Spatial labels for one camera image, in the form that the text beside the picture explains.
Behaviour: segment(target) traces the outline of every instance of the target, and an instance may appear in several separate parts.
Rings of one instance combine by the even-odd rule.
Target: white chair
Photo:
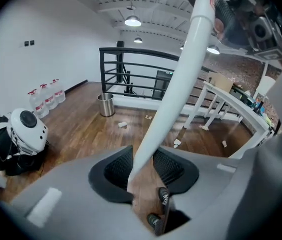
[[[262,95],[263,97],[266,97],[267,92],[272,88],[272,86],[275,84],[275,80],[269,76],[263,76],[259,86],[256,88],[255,94],[253,96],[253,99],[256,99],[257,94]]]

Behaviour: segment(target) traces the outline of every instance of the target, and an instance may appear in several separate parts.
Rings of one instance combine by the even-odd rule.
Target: plastic water bottle
[[[36,92],[36,89],[28,93],[30,95],[29,102],[38,118],[43,118],[49,114],[49,109],[46,107],[44,100]]]
[[[49,110],[54,109],[57,106],[57,102],[54,97],[54,93],[50,88],[46,87],[46,83],[41,84],[41,96]]]
[[[62,103],[63,101],[65,101],[65,92],[63,86],[59,82],[59,79],[53,79],[53,82],[50,83],[50,85],[54,90],[54,95],[57,103]]]

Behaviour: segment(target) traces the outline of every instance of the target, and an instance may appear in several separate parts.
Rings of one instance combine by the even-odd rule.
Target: black baseboard
[[[75,88],[77,88],[77,87],[79,87],[79,86],[81,86],[81,85],[83,85],[83,84],[85,84],[85,83],[87,83],[87,80],[84,80],[84,81],[82,81],[82,82],[79,82],[79,83],[76,84],[75,86],[72,86],[71,88],[67,89],[67,90],[65,91],[65,94],[69,93],[70,91],[74,90]]]

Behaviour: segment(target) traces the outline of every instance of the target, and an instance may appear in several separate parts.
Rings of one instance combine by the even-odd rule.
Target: white sticker
[[[59,96],[61,96],[62,95],[62,90],[60,90],[60,91],[58,91],[58,92],[55,92],[54,93],[54,95],[55,95],[55,97],[59,97]]]
[[[43,109],[43,103],[41,103],[39,106],[35,107],[36,112],[40,112]]]
[[[53,102],[53,96],[44,100],[46,104],[50,104]]]

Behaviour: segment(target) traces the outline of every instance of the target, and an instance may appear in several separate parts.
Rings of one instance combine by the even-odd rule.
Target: white wall
[[[155,50],[155,51],[173,54],[177,56],[181,55],[182,50],[180,49],[181,45],[179,41],[154,34],[140,33],[139,35],[142,38],[143,43],[134,42],[134,39],[137,37],[137,33],[135,32],[123,31],[121,33],[121,40],[125,42],[124,44],[125,47]],[[148,64],[148,65],[159,66],[172,70],[174,70],[177,65],[177,61],[173,61],[170,59],[159,58],[149,55],[133,54],[133,53],[125,53],[124,62]],[[126,70],[131,71],[131,74],[156,77],[157,69],[155,68],[133,66],[133,65],[126,65],[125,67]],[[131,82],[134,85],[149,86],[149,87],[154,87],[155,84],[154,79],[139,78],[133,76],[131,77]],[[152,96],[153,94],[153,90],[150,89],[134,87],[133,90],[140,95]]]
[[[27,93],[60,79],[100,82],[99,47],[119,32],[76,0],[13,0],[0,12],[0,113],[30,108]],[[24,47],[24,41],[34,46]]]

